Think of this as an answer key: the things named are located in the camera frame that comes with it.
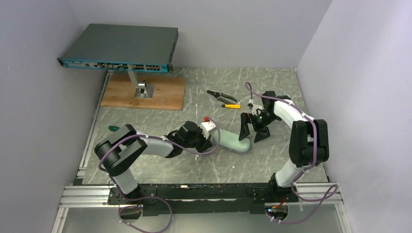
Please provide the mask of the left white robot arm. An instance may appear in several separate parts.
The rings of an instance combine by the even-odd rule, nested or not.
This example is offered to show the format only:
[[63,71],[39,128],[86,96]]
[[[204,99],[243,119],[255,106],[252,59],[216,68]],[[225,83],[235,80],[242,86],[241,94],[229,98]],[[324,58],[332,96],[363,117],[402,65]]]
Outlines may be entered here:
[[153,136],[138,132],[126,124],[99,142],[94,152],[99,158],[98,168],[106,172],[129,200],[141,196],[141,187],[134,178],[131,165],[141,155],[157,155],[174,158],[183,151],[206,155],[216,150],[211,142],[213,133],[219,133],[216,123],[210,120],[197,125],[187,121],[178,130],[164,136]]

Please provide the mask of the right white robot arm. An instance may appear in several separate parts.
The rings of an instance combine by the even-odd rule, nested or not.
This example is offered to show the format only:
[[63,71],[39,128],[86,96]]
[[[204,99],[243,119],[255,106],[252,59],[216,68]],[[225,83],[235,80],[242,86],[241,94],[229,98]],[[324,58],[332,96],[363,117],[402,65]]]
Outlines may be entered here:
[[328,129],[323,119],[315,119],[299,109],[289,96],[277,96],[274,91],[266,91],[262,105],[250,104],[250,113],[240,115],[239,140],[250,135],[252,126],[256,133],[254,142],[270,137],[268,126],[283,121],[291,129],[289,158],[284,166],[272,175],[268,182],[271,194],[291,193],[305,172],[329,158]]

